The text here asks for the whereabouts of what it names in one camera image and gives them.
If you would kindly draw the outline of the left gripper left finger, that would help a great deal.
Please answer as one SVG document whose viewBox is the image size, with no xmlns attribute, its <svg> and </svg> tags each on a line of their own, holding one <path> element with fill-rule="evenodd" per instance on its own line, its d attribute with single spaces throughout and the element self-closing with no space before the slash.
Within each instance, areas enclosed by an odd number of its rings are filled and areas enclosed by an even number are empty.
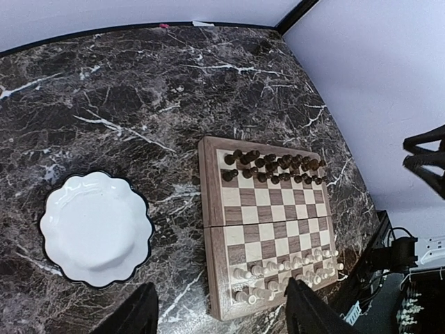
<svg viewBox="0 0 445 334">
<path fill-rule="evenodd" d="M 153 283 L 140 285 L 92 334 L 157 333 L 159 298 Z"/>
</svg>

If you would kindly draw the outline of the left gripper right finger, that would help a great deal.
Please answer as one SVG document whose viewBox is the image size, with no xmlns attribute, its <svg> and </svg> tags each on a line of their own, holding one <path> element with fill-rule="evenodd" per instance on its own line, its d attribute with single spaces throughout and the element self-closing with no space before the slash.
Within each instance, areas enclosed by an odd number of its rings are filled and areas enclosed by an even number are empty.
<svg viewBox="0 0 445 334">
<path fill-rule="evenodd" d="M 286 326 L 288 333 L 358 333 L 302 280 L 289 279 L 286 287 Z"/>
</svg>

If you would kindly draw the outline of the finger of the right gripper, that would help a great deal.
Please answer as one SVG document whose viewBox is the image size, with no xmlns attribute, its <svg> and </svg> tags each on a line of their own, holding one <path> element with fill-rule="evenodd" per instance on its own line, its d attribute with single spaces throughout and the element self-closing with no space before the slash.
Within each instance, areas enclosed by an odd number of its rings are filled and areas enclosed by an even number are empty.
<svg viewBox="0 0 445 334">
<path fill-rule="evenodd" d="M 439 175 L 425 168 L 425 166 L 434 166 L 444 170 L 443 154 L 416 154 L 407 156 L 403 160 L 403 165 L 417 177 L 421 178 L 444 199 L 444 174 Z"/>
<path fill-rule="evenodd" d="M 403 149 L 411 153 L 433 153 L 433 150 L 421 148 L 420 144 L 439 141 L 438 152 L 444 152 L 445 126 L 442 125 L 429 132 L 406 138 L 403 141 Z"/>
</svg>

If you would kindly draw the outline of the white pawn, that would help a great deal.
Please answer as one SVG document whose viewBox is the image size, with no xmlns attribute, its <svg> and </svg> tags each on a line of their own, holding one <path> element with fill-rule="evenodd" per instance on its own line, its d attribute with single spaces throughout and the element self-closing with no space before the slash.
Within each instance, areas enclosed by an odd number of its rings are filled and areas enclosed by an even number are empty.
<svg viewBox="0 0 445 334">
<path fill-rule="evenodd" d="M 326 257 L 326 258 L 336 257 L 339 255 L 339 252 L 337 250 L 323 250 L 322 255 L 323 255 L 323 257 Z"/>
<path fill-rule="evenodd" d="M 283 271 L 284 265 L 282 263 L 268 262 L 266 268 L 269 271 Z"/>
<path fill-rule="evenodd" d="M 249 297 L 250 297 L 250 295 L 247 294 L 247 293 L 245 293 L 245 292 L 237 292 L 237 293 L 235 294 L 235 300 L 236 300 L 237 302 L 244 302 L 244 303 L 247 303 L 247 302 L 249 301 Z"/>
</svg>

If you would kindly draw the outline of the white knight placed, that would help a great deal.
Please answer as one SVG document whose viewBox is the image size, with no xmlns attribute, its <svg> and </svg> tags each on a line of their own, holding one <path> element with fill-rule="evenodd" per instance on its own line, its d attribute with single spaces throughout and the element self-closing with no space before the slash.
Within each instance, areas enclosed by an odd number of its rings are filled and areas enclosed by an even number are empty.
<svg viewBox="0 0 445 334">
<path fill-rule="evenodd" d="M 252 295 L 257 299 L 264 299 L 267 301 L 272 301 L 275 298 L 275 293 L 270 289 L 254 288 L 252 290 Z"/>
</svg>

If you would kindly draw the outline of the white pawn second row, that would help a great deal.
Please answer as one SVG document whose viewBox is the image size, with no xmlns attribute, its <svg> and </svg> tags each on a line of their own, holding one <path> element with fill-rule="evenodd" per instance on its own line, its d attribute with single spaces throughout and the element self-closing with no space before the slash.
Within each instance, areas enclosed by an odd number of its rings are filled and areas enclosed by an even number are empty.
<svg viewBox="0 0 445 334">
<path fill-rule="evenodd" d="M 269 273 L 269 269 L 267 267 L 262 267 L 260 265 L 254 265 L 251 270 L 251 274 L 254 276 L 264 276 Z"/>
</svg>

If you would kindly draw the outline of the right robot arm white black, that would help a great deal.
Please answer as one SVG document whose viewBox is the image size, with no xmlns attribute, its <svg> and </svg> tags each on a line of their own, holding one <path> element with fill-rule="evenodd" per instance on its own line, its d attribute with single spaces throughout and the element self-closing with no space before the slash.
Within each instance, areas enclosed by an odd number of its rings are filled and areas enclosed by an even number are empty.
<svg viewBox="0 0 445 334">
<path fill-rule="evenodd" d="M 403 166 L 423 180 L 440 198 L 444 197 L 444 174 L 436 174 L 429 166 L 444 169 L 444 126 L 403 141 L 404 150 L 410 154 Z M 414 274 L 423 277 L 437 275 L 444 279 L 444 237 L 406 237 L 387 241 L 387 246 L 372 250 L 368 263 L 372 271 L 387 269 L 390 273 Z"/>
</svg>

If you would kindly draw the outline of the white rook corner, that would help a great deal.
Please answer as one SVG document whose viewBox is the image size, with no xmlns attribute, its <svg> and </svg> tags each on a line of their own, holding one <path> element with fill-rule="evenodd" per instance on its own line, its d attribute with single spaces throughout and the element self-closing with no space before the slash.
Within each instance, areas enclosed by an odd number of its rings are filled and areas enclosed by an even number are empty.
<svg viewBox="0 0 445 334">
<path fill-rule="evenodd" d="M 343 270 L 344 265 L 343 263 L 337 263 L 337 262 L 328 262 L 327 269 L 329 271 L 341 271 Z"/>
</svg>

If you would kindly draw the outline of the wooden chessboard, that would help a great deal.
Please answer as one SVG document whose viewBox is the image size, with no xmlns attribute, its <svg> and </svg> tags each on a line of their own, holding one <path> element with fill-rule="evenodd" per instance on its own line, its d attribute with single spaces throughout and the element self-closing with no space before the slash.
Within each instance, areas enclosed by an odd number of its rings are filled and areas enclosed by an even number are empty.
<svg viewBox="0 0 445 334">
<path fill-rule="evenodd" d="M 328 200 L 325 161 L 316 153 L 277 146 L 204 137 L 198 145 L 210 313 L 227 321 L 285 302 L 290 278 L 313 290 L 335 284 L 324 250 L 337 250 Z M 282 263 L 248 280 L 235 268 Z M 257 299 L 254 288 L 270 289 L 272 301 Z M 247 303 L 235 294 L 250 295 Z"/>
</svg>

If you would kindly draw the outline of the white pawn passed between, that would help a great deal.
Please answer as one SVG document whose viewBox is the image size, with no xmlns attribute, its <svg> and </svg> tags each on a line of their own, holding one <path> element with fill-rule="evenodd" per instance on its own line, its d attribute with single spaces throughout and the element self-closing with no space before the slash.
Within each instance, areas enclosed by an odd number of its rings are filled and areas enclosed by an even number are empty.
<svg viewBox="0 0 445 334">
<path fill-rule="evenodd" d="M 240 268 L 235 268 L 234 272 L 233 272 L 233 276 L 235 279 L 241 280 L 241 279 L 250 279 L 252 277 L 252 274 L 249 271 L 240 269 Z"/>
</svg>

